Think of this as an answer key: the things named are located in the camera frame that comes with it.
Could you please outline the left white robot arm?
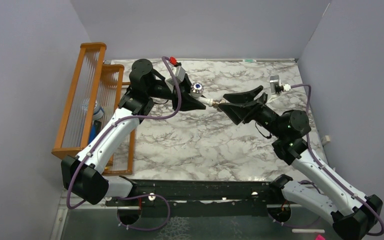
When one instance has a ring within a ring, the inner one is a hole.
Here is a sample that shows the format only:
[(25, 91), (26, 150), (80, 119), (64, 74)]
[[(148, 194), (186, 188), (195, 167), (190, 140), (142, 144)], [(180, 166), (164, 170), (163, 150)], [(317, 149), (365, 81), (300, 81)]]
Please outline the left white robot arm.
[(192, 83), (174, 57), (162, 57), (170, 77), (163, 77), (148, 59), (136, 60), (131, 66), (129, 87), (118, 107), (97, 136), (75, 156), (67, 155), (61, 162), (66, 205), (74, 194), (92, 205), (104, 198), (118, 198), (124, 205), (137, 200), (132, 181), (123, 177), (104, 177), (110, 157), (143, 120), (166, 120), (178, 112), (204, 110), (214, 100), (203, 95), (204, 85)]

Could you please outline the white plastic water faucet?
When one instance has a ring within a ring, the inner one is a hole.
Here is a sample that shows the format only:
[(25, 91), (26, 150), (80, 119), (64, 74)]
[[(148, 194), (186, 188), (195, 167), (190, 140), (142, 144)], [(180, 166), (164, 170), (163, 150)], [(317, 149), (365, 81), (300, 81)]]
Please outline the white plastic water faucet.
[(189, 95), (206, 106), (214, 107), (216, 103), (215, 100), (213, 98), (204, 97), (204, 90), (205, 88), (201, 83), (194, 82), (190, 86)]

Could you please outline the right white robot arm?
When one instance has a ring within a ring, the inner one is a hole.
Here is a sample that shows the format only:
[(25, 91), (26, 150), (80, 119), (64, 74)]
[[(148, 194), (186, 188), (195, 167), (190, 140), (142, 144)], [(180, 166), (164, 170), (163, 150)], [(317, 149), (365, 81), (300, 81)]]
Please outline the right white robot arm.
[(272, 147), (276, 156), (304, 174), (318, 191), (304, 187), (287, 175), (272, 182), (269, 199), (280, 204), (284, 200), (297, 203), (330, 223), (344, 240), (360, 240), (365, 236), (382, 236), (383, 201), (375, 194), (358, 190), (311, 148), (308, 113), (291, 109), (282, 114), (268, 106), (269, 97), (259, 86), (240, 93), (227, 93), (218, 108), (234, 124), (255, 122), (275, 137)]

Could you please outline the silver hex nut fitting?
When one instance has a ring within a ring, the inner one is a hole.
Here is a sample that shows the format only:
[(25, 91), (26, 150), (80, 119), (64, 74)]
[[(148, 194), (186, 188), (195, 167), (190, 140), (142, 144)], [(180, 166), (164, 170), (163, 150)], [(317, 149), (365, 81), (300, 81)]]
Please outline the silver hex nut fitting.
[(219, 99), (219, 100), (214, 99), (214, 100), (212, 101), (211, 106), (212, 106), (214, 109), (216, 109), (217, 111), (221, 112), (222, 110), (221, 110), (221, 108), (220, 108), (220, 104), (224, 104), (224, 103), (226, 103), (226, 100), (225, 100), (225, 99)]

